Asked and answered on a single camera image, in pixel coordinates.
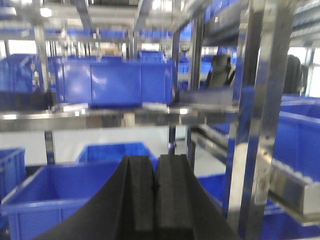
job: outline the stainless steel shelf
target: stainless steel shelf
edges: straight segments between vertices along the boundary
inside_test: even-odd
[[[136,126],[177,126],[230,123],[237,118],[231,106],[180,105],[161,109],[80,109],[72,112],[0,113],[0,132],[54,131]]]
[[[34,34],[2,34],[1,40],[35,40]],[[90,36],[61,36],[60,34],[47,34],[46,41],[80,42],[80,43],[129,43],[128,38],[93,38]]]
[[[191,139],[226,164],[228,135],[208,126],[192,129]],[[290,216],[303,226],[320,223],[320,183],[294,172],[289,166],[273,159],[270,179],[270,196]]]
[[[205,25],[204,46],[236,46],[239,35],[241,4],[230,5]],[[320,3],[311,2],[297,9],[294,16],[291,46],[319,45]]]

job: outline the metal shelf frame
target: metal shelf frame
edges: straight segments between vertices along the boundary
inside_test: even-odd
[[[178,81],[180,32],[190,21],[194,21],[191,71],[188,79],[190,89],[180,95],[177,105],[165,109],[81,108],[71,112],[5,112],[0,114],[0,132],[45,131],[48,163],[53,163],[52,131],[54,130],[169,126],[168,152],[174,154],[175,126],[187,125],[186,152],[193,167],[195,141],[199,141],[192,135],[192,127],[231,123],[225,160],[226,184],[222,212],[241,237],[248,240],[259,239],[270,188],[273,146],[298,0],[242,0],[214,16],[213,21],[216,24],[212,28],[208,27],[212,22],[204,25],[204,10],[213,0],[190,0],[188,7],[183,11],[179,0],[172,2],[172,18],[161,22],[158,16],[164,19],[161,18],[161,13],[151,12],[151,0],[139,1],[134,25],[128,34],[128,51],[131,57],[136,56],[139,41],[137,32],[152,26],[154,19],[159,22],[156,25],[158,29],[170,26],[169,29],[174,32],[172,38],[172,59],[176,62],[174,76]],[[90,26],[90,21],[93,19],[90,19],[88,8],[84,9],[84,6],[79,5],[77,11],[83,14],[81,18],[83,26]],[[208,31],[215,34],[215,38],[210,42],[206,37]],[[44,26],[40,25],[37,45],[39,51],[43,51],[39,55],[41,61],[45,63],[46,48],[43,48],[41,32],[44,32]],[[209,89],[198,91],[201,48],[206,44],[238,46],[237,71],[233,87],[217,89],[216,92]],[[244,127],[242,117],[247,112],[241,96],[243,88],[248,83],[255,83],[251,110],[253,117],[250,119],[250,125]]]
[[[238,119],[231,124],[227,144],[217,137],[213,143],[202,134],[187,132],[187,156],[194,165],[196,143],[214,152],[226,164],[226,184],[222,213],[244,239],[259,239],[264,210],[269,196],[273,146],[278,125],[283,83],[287,67],[292,26],[298,1],[248,0],[231,5],[213,16],[204,26],[197,18],[193,35],[191,71],[192,89],[199,88],[199,55],[203,46],[237,46],[238,59],[231,104],[238,108]],[[254,101],[250,125],[241,98],[242,89],[254,84]],[[203,103],[208,91],[184,94],[189,103]],[[207,98],[207,102],[225,100]]]

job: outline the reflective metal surface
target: reflective metal surface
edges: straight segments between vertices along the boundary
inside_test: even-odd
[[[220,162],[226,164],[227,151],[223,147],[219,146],[214,141],[195,131],[191,132],[191,140],[196,145],[199,145],[200,147],[211,153],[213,156],[215,156]]]
[[[152,9],[153,0],[140,0],[138,4],[136,19],[134,22],[134,31],[141,30],[145,24],[146,19]]]
[[[319,214],[320,183],[273,160],[270,191],[300,215]]]
[[[39,56],[41,68],[39,72],[40,88],[43,92],[49,89],[49,72],[48,72],[48,55],[46,46],[46,33],[41,25],[34,27],[34,39],[36,45],[36,53]]]
[[[239,219],[248,240],[261,234],[296,3],[265,2]]]
[[[87,0],[75,0],[74,5],[80,16],[82,26],[84,29],[92,29],[92,21],[89,14],[89,5]]]
[[[227,161],[228,136],[206,126],[193,129],[191,139],[223,164]],[[269,197],[303,226],[320,223],[320,183],[273,159]]]
[[[45,153],[47,164],[55,164],[55,145],[52,131],[44,132]]]
[[[265,1],[249,0],[242,2],[241,17],[238,35],[237,65],[233,87],[233,105],[239,107],[238,121],[230,126],[226,160],[226,183],[222,203],[222,211],[228,222],[237,230],[240,222],[240,209],[242,204],[244,177],[246,171],[246,158],[248,152],[249,127],[246,122],[252,109],[246,109],[246,103],[241,98],[247,83],[254,83],[258,50],[260,49],[260,36]],[[262,216],[258,216],[258,224],[262,225]],[[260,230],[252,229],[256,238]]]
[[[173,2],[173,7],[176,7],[180,1],[177,0]],[[172,61],[175,62],[173,68],[173,89],[174,89],[174,98],[178,92],[178,67],[179,67],[179,52],[180,50],[180,31],[177,31],[173,34],[172,37]],[[176,127],[169,127],[169,144],[168,144],[168,154],[175,154],[176,150]]]
[[[177,126],[230,123],[237,110],[233,107],[168,107],[165,110],[102,109],[72,112],[0,113],[0,132],[53,131],[72,129],[124,128],[135,126]]]
[[[200,13],[195,18],[193,23],[192,32],[192,57],[190,61],[190,72],[189,72],[189,90],[198,90],[200,84],[200,72],[201,72],[201,51],[202,41],[204,35],[204,14]],[[186,130],[186,155],[190,162],[191,168],[195,167],[195,156],[196,156],[196,144],[191,139],[191,128],[188,127]]]

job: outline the vertical steel post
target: vertical steel post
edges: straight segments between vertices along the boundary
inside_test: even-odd
[[[296,5],[265,3],[239,221],[239,233],[248,240],[262,231]]]
[[[176,95],[178,90],[178,70],[179,70],[179,50],[180,50],[180,31],[172,37],[172,61],[175,63],[173,68],[173,90]],[[174,155],[176,150],[176,127],[169,127],[169,150],[168,154]]]
[[[310,94],[315,51],[316,51],[315,48],[308,47],[305,53],[304,65],[308,66],[308,78],[307,78],[307,85],[306,85],[306,91],[305,91],[306,96],[309,96]]]
[[[36,53],[40,59],[40,88],[43,92],[49,89],[49,74],[48,74],[48,58],[46,46],[46,34],[43,26],[37,25],[34,27],[34,39],[36,44]]]
[[[53,52],[54,52],[54,56],[56,57],[57,56],[57,43],[56,41],[53,42]]]
[[[129,33],[129,58],[135,59],[138,56],[138,36],[137,31]]]
[[[84,46],[84,56],[87,56],[87,44],[84,43],[83,46]]]
[[[200,13],[194,20],[192,34],[192,59],[191,71],[189,73],[189,90],[199,89],[200,71],[201,71],[201,50],[204,37],[204,14]],[[191,140],[191,128],[186,130],[186,155],[189,163],[194,169],[196,144]]]
[[[246,87],[255,84],[265,0],[242,1],[233,86],[233,105],[239,107],[238,121],[230,125],[226,159],[226,181],[222,212],[238,230],[247,158],[251,109],[241,98]]]
[[[55,164],[55,145],[52,131],[44,132],[46,161],[48,165]]]
[[[246,240],[259,239],[262,230],[286,75],[294,2],[249,0],[248,6],[241,13],[235,103],[244,94],[242,84],[245,83],[246,71],[249,73],[250,69],[247,55],[250,55],[250,48],[256,42],[250,39],[255,39],[255,36],[260,38],[259,55],[253,107],[243,111],[245,104],[240,100],[239,121],[230,129],[223,209],[227,209],[229,223],[238,228],[241,237]]]
[[[88,53],[89,53],[89,57],[91,56],[91,49],[90,49],[90,42],[88,42]]]
[[[9,41],[8,40],[4,40],[4,49],[5,49],[5,56],[8,57],[10,55]]]

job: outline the metal shelving rack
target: metal shelving rack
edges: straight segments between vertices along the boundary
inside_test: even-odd
[[[222,212],[245,239],[259,238],[269,189],[271,198],[302,225],[317,225],[320,221],[314,207],[312,214],[297,211],[311,206],[305,196],[312,193],[317,198],[319,185],[293,178],[294,172],[272,161],[287,50],[289,46],[307,47],[305,62],[311,63],[320,39],[319,6],[319,1],[242,1],[214,15],[204,27],[204,46],[238,47],[233,101],[240,114],[230,126],[229,135],[200,126],[188,137],[193,142],[192,151],[198,144],[226,164]],[[250,126],[245,127],[243,116],[248,112],[239,95],[242,87],[253,83],[253,117]],[[184,96],[187,102],[190,97]],[[196,99],[203,102],[205,97],[208,94],[197,95]],[[284,188],[297,194],[288,196]]]
[[[85,0],[75,2],[73,8],[76,8],[82,25],[89,28],[99,27],[93,18],[93,8],[84,4]],[[243,0],[214,16],[206,26],[204,10],[213,2],[212,0],[186,1],[182,10],[181,0],[174,0],[173,10],[170,13],[152,10],[152,2],[152,0],[139,1],[137,14],[132,21],[134,24],[131,26],[127,24],[130,17],[124,18],[121,22],[116,12],[120,10],[113,9],[112,12],[112,9],[108,9],[110,14],[112,12],[110,24],[126,26],[130,56],[137,54],[138,39],[134,33],[140,29],[157,28],[173,31],[172,59],[178,63],[180,32],[190,21],[194,21],[190,91],[180,94],[178,103],[162,109],[81,108],[70,112],[52,110],[33,113],[3,112],[0,114],[0,132],[45,131],[48,162],[52,162],[54,145],[51,131],[54,130],[169,126],[168,152],[174,154],[175,127],[187,125],[187,156],[193,167],[195,140],[199,138],[194,137],[192,128],[200,125],[231,123],[227,155],[225,155],[227,168],[222,210],[229,224],[238,230],[243,238],[259,239],[268,199],[287,52],[298,0]],[[37,6],[38,9],[43,7],[41,3]],[[15,7],[19,11],[23,10],[20,5]],[[44,72],[46,72],[44,59],[47,57],[44,29],[52,24],[54,24],[53,19],[44,22],[42,18],[35,24],[38,28],[35,41],[44,63],[42,68]],[[198,91],[201,47],[227,43],[238,46],[234,86]],[[178,79],[178,65],[175,66],[174,75]],[[244,131],[239,131],[240,127],[244,126],[242,116],[246,114],[241,95],[249,83],[255,83],[251,124]]]

